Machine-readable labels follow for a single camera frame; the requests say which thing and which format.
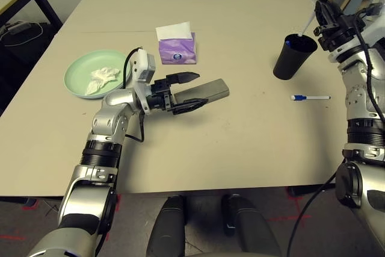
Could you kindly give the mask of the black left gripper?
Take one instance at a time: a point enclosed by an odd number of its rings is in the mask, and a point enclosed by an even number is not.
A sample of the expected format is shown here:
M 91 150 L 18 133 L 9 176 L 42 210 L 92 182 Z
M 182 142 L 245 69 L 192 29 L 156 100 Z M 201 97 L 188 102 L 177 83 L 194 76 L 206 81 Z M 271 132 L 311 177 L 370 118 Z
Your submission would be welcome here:
M 208 99 L 193 98 L 187 99 L 179 104 L 174 104 L 171 93 L 172 84 L 184 84 L 191 82 L 200 75 L 194 72 L 179 72 L 167 75 L 164 79 L 159 79 L 150 86 L 151 94 L 146 97 L 149 109 L 163 110 L 172 112 L 173 115 L 184 114 L 194 111 L 208 103 Z

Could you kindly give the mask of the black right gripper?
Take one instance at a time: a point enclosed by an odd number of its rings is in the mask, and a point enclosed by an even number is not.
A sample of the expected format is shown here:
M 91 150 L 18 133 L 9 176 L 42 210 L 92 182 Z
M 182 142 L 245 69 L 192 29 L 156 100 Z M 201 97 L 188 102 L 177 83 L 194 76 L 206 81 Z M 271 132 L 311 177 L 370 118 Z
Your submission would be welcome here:
M 333 52 L 356 35 L 356 16 L 342 14 L 340 7 L 333 1 L 317 0 L 315 17 L 318 26 L 313 30 L 313 34 L 324 51 Z

